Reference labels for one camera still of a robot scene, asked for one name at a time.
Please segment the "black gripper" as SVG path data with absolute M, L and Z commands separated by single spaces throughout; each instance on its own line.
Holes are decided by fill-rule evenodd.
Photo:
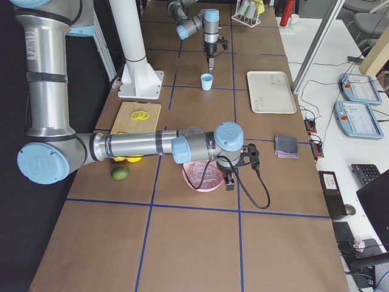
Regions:
M 236 177 L 236 168 L 237 164 L 239 163 L 239 160 L 241 158 L 241 152 L 240 151 L 222 151 L 217 156 L 217 164 L 220 171 L 223 172 L 225 175 L 224 182 L 225 182 L 225 189 L 226 191 L 234 190 L 235 188 L 235 181 L 233 177 L 229 176 L 234 174 Z
M 208 68 L 214 68 L 215 66 L 215 55 L 217 53 L 218 44 L 215 43 L 204 43 L 204 54 L 207 57 Z

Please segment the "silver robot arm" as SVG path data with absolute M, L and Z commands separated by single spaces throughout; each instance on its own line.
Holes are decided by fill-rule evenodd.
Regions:
M 30 143 L 22 147 L 17 163 L 22 174 L 38 184 L 53 184 L 80 167 L 106 158 L 134 155 L 172 155 L 175 163 L 216 161 L 226 189 L 231 173 L 244 165 L 243 130 L 223 122 L 214 132 L 195 128 L 150 133 L 77 134 L 69 125 L 66 35 L 92 36 L 93 1 L 10 1 L 16 20 L 24 28 L 32 126 L 26 132 Z M 219 11 L 205 9 L 187 18 L 183 8 L 197 1 L 167 1 L 183 40 L 204 29 L 208 71 L 213 70 L 214 52 L 224 39 L 219 36 Z M 124 96 L 159 98 L 163 71 L 148 63 L 136 1 L 109 1 L 125 56 Z
M 181 40 L 186 40 L 203 30 L 204 49 L 207 59 L 208 73 L 212 74 L 219 44 L 224 40 L 219 34 L 219 10 L 202 9 L 190 18 L 184 9 L 196 1 L 167 1 L 167 12 L 175 20 L 176 32 Z

